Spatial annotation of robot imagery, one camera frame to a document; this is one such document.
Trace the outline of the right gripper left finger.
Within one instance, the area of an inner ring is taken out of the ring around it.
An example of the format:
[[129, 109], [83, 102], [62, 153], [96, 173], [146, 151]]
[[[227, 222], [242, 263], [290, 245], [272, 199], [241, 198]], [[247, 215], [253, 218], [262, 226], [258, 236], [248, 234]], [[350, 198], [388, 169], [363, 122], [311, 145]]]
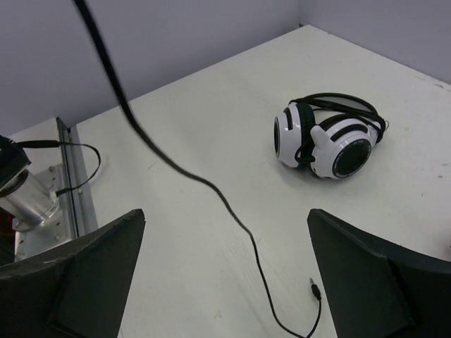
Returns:
[[131, 210], [89, 234], [1, 266], [2, 337], [117, 337], [145, 227]]

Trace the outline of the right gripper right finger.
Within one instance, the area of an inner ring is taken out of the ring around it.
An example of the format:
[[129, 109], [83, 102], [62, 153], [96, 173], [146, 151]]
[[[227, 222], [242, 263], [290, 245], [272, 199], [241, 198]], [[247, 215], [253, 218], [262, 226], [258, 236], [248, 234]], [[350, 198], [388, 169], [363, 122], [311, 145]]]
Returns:
[[450, 262], [321, 209], [307, 224], [338, 337], [450, 336]]

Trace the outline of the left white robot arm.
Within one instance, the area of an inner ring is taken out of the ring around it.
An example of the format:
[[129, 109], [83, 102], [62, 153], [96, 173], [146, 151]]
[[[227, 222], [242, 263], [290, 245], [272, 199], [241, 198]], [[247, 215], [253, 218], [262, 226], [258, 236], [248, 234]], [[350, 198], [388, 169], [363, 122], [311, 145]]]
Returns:
[[27, 169], [31, 161], [24, 149], [57, 146], [53, 140], [15, 142], [1, 137], [1, 208], [13, 216], [12, 229], [19, 234], [48, 226], [59, 210], [55, 193]]

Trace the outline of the white black headphones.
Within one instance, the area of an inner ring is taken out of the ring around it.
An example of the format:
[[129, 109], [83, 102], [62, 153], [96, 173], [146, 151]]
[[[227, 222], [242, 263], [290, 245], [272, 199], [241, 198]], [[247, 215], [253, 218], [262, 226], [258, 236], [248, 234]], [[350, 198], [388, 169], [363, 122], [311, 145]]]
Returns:
[[368, 161], [388, 122], [359, 97], [325, 92], [292, 99], [274, 118], [276, 158], [289, 168], [306, 168], [339, 180]]

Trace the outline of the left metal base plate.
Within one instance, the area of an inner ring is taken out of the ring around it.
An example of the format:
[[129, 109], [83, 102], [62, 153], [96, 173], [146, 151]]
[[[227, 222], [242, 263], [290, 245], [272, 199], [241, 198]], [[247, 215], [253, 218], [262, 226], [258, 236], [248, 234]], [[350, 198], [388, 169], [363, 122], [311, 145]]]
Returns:
[[[51, 192], [66, 186], [66, 175], [62, 164], [51, 166], [35, 174], [35, 177]], [[74, 220], [70, 199], [56, 197], [49, 211], [49, 218], [25, 232], [16, 232], [14, 261], [21, 261], [75, 238]]]

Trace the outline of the aluminium front table rail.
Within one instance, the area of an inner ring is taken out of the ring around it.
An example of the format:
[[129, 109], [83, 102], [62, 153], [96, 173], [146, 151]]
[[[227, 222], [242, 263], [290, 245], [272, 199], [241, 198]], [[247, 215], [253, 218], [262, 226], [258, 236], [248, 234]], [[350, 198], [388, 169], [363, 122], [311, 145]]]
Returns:
[[[62, 119], [56, 119], [60, 142], [80, 143], [76, 127], [67, 127]], [[62, 188], [76, 187], [89, 176], [81, 146], [62, 146]], [[78, 190], [65, 193], [60, 200], [67, 210], [71, 237], [82, 237], [98, 229], [91, 190], [88, 184]]]

